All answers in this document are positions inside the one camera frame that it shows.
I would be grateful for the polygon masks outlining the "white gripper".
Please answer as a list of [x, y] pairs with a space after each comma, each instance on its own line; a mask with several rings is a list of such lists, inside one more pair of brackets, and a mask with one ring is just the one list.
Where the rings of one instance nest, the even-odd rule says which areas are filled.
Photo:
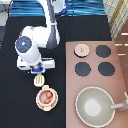
[[44, 73], [47, 69], [55, 67], [55, 60], [53, 58], [42, 58], [37, 68], [29, 66], [21, 58], [17, 59], [17, 67], [23, 71], [30, 71], [32, 74]]

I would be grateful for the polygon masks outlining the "blue white robot base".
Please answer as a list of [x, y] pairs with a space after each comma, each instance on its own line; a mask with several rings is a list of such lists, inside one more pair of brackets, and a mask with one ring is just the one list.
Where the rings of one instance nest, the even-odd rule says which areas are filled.
[[67, 1], [66, 0], [53, 0], [52, 5], [54, 7], [54, 12], [56, 14], [64, 14], [67, 9]]

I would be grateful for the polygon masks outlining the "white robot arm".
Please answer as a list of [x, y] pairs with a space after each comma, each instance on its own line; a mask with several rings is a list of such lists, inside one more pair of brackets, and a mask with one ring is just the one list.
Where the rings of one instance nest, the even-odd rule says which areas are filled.
[[54, 49], [60, 42], [51, 0], [37, 1], [43, 7], [46, 26], [26, 26], [15, 41], [15, 50], [18, 54], [17, 67], [20, 70], [30, 70], [32, 74], [44, 73], [46, 69], [55, 67], [55, 60], [43, 58], [39, 49]]

